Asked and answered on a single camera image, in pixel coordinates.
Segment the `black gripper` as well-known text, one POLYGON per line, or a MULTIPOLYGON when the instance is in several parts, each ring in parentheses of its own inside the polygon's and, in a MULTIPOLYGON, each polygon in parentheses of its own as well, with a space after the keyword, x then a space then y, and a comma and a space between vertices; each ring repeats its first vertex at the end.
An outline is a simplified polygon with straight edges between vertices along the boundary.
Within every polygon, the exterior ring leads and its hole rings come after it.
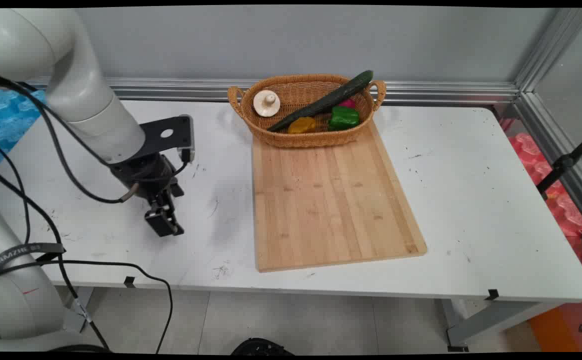
POLYGON ((173 203, 173 197, 183 196, 184 190, 176 178, 177 169, 165 155, 151 153, 112 164, 110 172, 127 188, 138 185, 135 195, 149 201, 145 221, 159 237, 184 234, 173 203))

